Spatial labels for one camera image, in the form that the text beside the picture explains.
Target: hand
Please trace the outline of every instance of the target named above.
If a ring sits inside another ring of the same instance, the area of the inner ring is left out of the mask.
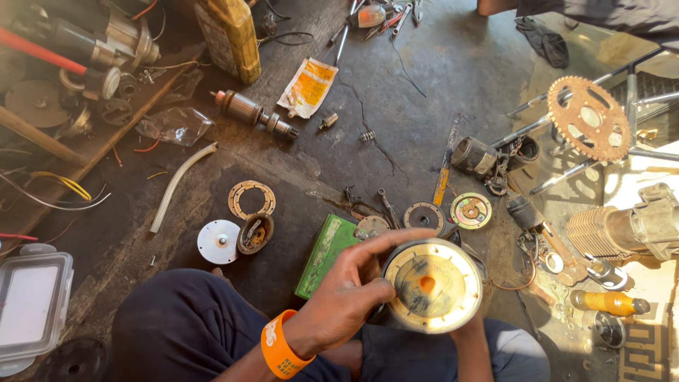
[[[283,325],[290,348],[308,360],[348,341],[373,307],[396,296],[391,282],[380,277],[380,260],[402,243],[435,236],[427,228],[390,230],[340,252],[309,301]]]
[[[483,316],[477,311],[465,325],[453,330],[449,334],[453,338],[453,341],[455,341],[455,344],[459,344],[468,338],[473,340],[483,338],[485,340]]]

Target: small spring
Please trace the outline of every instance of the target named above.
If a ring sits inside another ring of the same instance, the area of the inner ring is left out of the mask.
[[[366,131],[365,133],[361,133],[361,142],[368,142],[372,141],[373,139],[375,139],[374,131]]]

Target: rusty sprocket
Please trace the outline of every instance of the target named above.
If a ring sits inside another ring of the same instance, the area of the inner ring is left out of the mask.
[[[566,89],[572,97],[561,104],[559,94]],[[620,105],[601,86],[582,77],[562,77],[549,88],[547,105],[554,126],[579,152],[602,162],[620,160],[627,154],[631,142],[629,122]],[[588,116],[583,116],[583,109]],[[598,120],[598,125],[592,126],[585,119],[594,124]],[[582,133],[584,142],[573,135],[574,129]]]

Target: oil bottle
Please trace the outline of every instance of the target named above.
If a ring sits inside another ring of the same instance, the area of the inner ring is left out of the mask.
[[[602,311],[620,316],[650,312],[648,301],[628,297],[622,292],[596,293],[574,290],[570,293],[570,302],[573,307],[582,311]]]
[[[250,7],[243,0],[196,0],[194,8],[215,65],[252,84],[261,67]]]

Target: leg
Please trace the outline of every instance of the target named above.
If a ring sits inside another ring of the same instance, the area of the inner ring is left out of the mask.
[[[484,319],[496,382],[547,382],[549,361],[533,337],[516,326]],[[458,353],[448,334],[363,326],[361,382],[456,381]]]
[[[258,342],[267,319],[218,276],[193,269],[157,274],[113,319],[113,367],[120,381],[210,381]],[[292,381],[349,381],[323,357]]]

